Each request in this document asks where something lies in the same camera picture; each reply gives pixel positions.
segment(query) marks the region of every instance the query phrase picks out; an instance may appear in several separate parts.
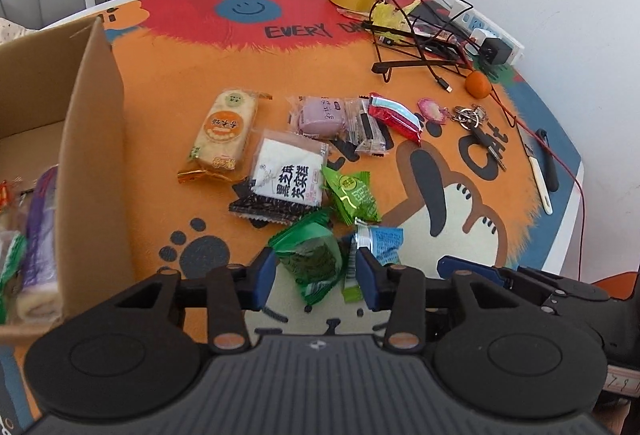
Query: knife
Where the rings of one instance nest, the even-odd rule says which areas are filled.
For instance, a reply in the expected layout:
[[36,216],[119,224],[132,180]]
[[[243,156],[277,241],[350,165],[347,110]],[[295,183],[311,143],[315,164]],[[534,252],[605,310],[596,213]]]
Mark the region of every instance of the knife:
[[520,126],[520,123],[518,123],[518,132],[520,133],[520,140],[524,147],[524,153],[529,157],[529,163],[531,164],[531,169],[533,171],[533,179],[535,179],[536,186],[538,187],[542,207],[547,215],[551,215],[554,211],[551,207],[549,192],[546,190],[545,178],[542,174],[540,163],[533,153],[533,148],[530,146],[530,141],[533,141],[534,139],[529,137],[529,134]]

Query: red candy wrapper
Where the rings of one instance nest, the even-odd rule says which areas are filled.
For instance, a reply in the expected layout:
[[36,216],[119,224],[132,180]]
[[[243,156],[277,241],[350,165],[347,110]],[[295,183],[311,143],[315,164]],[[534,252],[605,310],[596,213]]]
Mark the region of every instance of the red candy wrapper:
[[369,115],[393,128],[398,134],[420,146],[422,126],[414,113],[398,102],[384,98],[377,92],[369,94]]

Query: green snack packet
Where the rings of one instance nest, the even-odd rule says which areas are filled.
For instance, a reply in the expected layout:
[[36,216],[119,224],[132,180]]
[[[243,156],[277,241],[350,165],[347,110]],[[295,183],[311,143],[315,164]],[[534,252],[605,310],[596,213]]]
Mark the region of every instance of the green snack packet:
[[318,303],[340,280],[343,260],[337,238],[327,227],[329,211],[318,210],[268,241],[308,305]]
[[7,307],[4,298],[4,287],[7,282],[14,277],[18,271],[20,262],[24,257],[24,253],[27,251],[27,239],[24,235],[17,234],[11,240],[9,247],[4,257],[4,265],[0,272],[0,325],[4,325],[6,322]]
[[347,225],[353,225],[355,219],[380,222],[376,200],[369,189],[370,174],[368,171],[341,175],[339,172],[323,166],[322,174],[342,222]]

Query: white handle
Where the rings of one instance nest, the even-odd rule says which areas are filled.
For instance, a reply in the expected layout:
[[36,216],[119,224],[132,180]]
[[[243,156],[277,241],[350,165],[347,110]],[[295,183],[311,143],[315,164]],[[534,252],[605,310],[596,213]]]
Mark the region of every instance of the white handle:
[[529,157],[531,168],[533,169],[533,178],[536,180],[536,186],[538,186],[538,193],[540,193],[540,200],[542,200],[542,207],[545,208],[547,215],[552,214],[553,208],[551,207],[551,199],[549,198],[549,192],[546,190],[545,178],[542,176],[542,170],[540,170],[540,164],[535,157]]

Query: power strip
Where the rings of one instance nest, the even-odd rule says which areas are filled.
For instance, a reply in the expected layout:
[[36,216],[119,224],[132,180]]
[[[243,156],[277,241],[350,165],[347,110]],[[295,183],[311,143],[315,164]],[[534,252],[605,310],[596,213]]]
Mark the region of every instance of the power strip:
[[[451,4],[451,9],[449,11],[449,17],[453,18],[459,12],[464,11],[467,7],[467,4],[464,2],[460,2],[458,0],[454,0]],[[498,38],[500,38],[504,43],[509,45],[511,49],[511,54],[507,58],[507,63],[509,65],[515,65],[516,62],[522,57],[524,52],[524,45],[516,40],[513,36],[508,34],[505,30],[499,27],[497,24],[489,20],[484,14],[479,12],[477,9],[469,9],[468,11],[462,12],[459,17],[457,17],[454,22],[458,24],[460,27],[465,28],[469,32],[473,31],[475,28],[481,28],[484,30],[493,33]]]

